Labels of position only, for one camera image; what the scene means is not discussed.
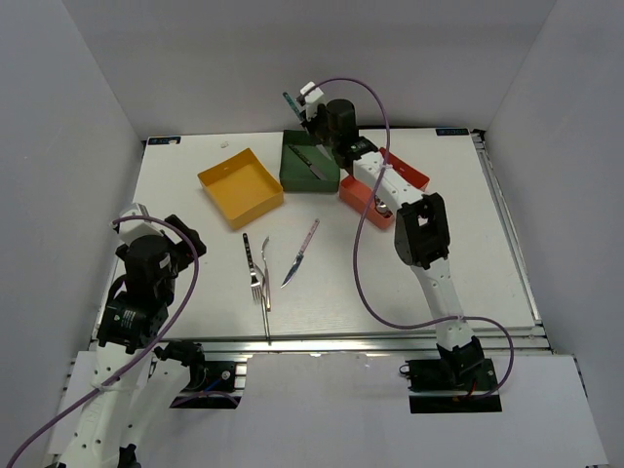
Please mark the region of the knife with dark handle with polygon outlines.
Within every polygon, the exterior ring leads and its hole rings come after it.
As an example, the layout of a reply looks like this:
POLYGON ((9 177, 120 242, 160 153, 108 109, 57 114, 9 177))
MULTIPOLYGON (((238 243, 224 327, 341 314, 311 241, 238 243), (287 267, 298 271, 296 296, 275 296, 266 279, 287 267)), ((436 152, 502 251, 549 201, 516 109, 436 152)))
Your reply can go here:
POLYGON ((296 146, 289 144, 288 148, 291 152, 303 163, 306 165, 308 170, 319 180, 327 180, 324 173, 315 166, 296 146))

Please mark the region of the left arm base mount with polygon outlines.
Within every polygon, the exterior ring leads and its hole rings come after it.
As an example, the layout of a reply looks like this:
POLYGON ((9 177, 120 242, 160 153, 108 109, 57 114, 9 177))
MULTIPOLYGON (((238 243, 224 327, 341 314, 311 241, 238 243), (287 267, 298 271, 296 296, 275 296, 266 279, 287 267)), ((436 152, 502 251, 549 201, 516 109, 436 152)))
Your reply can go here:
POLYGON ((171 409, 235 410, 242 399, 236 387, 239 364, 235 361, 210 361, 200 343, 172 341, 164 348, 153 350, 157 372, 176 379, 182 387, 175 386, 177 393, 171 409))

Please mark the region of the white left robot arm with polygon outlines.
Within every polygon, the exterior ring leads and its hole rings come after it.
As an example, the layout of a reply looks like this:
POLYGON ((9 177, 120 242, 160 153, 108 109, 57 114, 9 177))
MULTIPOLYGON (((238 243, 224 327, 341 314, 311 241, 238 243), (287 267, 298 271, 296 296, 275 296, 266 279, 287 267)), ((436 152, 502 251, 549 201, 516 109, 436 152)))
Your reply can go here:
POLYGON ((159 342, 178 315, 178 274, 197 269, 206 253, 196 230, 176 215, 163 220, 140 208, 113 223, 125 271, 111 284, 97 329, 92 389, 77 403, 80 416, 58 467, 138 467, 146 437, 177 394, 206 377, 198 345, 159 342))

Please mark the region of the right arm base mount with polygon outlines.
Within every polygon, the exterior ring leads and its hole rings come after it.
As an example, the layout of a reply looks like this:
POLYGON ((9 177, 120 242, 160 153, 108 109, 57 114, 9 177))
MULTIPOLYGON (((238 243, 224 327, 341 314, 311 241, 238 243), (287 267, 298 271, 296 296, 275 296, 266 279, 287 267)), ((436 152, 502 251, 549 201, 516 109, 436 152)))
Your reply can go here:
POLYGON ((459 380, 442 360, 436 359, 406 361, 399 367, 399 375, 409 383, 412 414, 502 412, 491 359, 485 359, 459 380))

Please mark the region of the knife with pink handle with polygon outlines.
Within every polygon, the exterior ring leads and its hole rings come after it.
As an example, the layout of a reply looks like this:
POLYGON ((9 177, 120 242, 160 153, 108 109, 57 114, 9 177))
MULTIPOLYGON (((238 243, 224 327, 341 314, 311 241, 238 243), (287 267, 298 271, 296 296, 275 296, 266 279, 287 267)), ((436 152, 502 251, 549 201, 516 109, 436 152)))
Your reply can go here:
POLYGON ((319 224, 320 224, 320 219, 316 218, 314 220, 313 224, 311 225, 308 233, 306 234, 306 237, 305 237, 303 243, 301 244, 301 246, 300 246, 300 248, 299 248, 299 250, 298 250, 298 252, 297 252, 297 254, 295 256, 295 259, 294 259, 294 261, 292 263, 292 266, 291 266, 289 272, 287 273, 285 279, 283 280, 283 282, 282 282, 282 284, 280 286, 281 289, 284 288, 285 286, 287 286, 289 284, 289 282, 292 280, 293 276, 296 274, 296 272, 297 272, 297 270, 298 270, 298 268, 299 268, 299 266, 300 266, 300 264, 301 264, 301 262, 302 262, 302 260, 304 258, 304 254, 306 252, 306 249, 308 248, 308 246, 309 246, 309 244, 310 244, 310 242, 311 242, 311 240, 312 240, 316 230, 318 229, 319 224))

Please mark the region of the spoon with dark handle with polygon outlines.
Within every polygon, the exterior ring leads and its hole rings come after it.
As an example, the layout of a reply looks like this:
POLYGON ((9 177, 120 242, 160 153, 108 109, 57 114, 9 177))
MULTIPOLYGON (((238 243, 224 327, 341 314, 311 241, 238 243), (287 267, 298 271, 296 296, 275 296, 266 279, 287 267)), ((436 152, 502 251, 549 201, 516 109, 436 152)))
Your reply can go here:
POLYGON ((392 214, 387 205, 378 197, 375 198, 375 210, 384 217, 388 217, 392 214))

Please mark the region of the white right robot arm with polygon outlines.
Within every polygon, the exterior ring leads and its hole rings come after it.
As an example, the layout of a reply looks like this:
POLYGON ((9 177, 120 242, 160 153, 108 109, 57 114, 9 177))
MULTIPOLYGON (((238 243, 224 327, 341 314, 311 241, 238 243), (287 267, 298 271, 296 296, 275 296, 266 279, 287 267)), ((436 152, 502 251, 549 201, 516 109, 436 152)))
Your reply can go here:
POLYGON ((449 387, 472 381, 484 361, 478 338, 464 319, 449 268, 449 223, 444 199, 425 194, 391 164, 388 147, 378 148, 360 135, 354 104, 301 95, 301 126, 331 148, 336 164, 371 190, 395 217, 394 247, 416 276, 436 329, 440 375, 449 387))

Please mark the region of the knife with green handle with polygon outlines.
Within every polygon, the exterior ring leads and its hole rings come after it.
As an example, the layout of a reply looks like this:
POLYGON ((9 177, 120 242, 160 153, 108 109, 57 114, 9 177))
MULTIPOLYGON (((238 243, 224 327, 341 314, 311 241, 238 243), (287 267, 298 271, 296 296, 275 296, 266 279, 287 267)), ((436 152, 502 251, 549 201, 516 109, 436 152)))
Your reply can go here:
MULTIPOLYGON (((291 96, 289 95, 288 92, 282 92, 282 96, 284 98, 284 100, 287 102, 289 108, 292 110, 292 112, 294 113, 294 115, 296 116, 298 122, 300 125, 303 125, 303 113, 302 111, 299 109, 298 105, 295 103, 295 101, 291 98, 291 96)), ((322 145, 320 142, 315 144, 316 148, 321 152, 321 154, 323 156, 325 156, 327 159, 331 159, 331 155, 330 153, 327 151, 327 149, 325 148, 324 145, 322 145)))

